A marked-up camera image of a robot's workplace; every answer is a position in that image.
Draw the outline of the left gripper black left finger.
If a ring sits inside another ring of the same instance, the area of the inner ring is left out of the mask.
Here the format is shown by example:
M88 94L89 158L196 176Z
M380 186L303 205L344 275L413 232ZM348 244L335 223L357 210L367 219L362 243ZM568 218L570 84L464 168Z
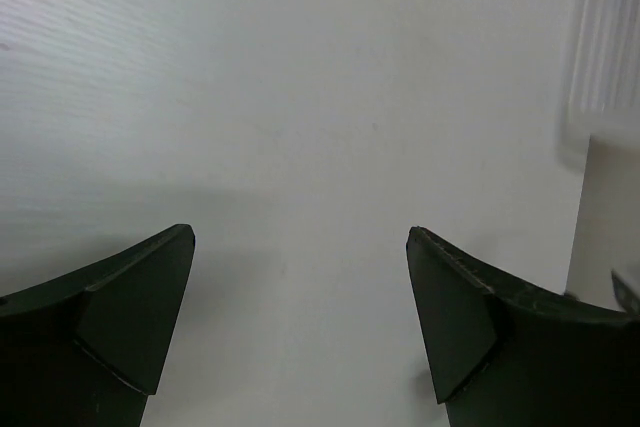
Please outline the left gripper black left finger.
M176 224L1 299L4 426L138 426L156 394L195 234Z

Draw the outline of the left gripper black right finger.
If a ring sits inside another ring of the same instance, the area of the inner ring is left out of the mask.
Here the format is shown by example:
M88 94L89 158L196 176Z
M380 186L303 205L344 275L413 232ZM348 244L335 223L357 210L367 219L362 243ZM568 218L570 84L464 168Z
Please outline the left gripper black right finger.
M406 253L436 401L453 426L635 426L639 319L550 292L423 227Z

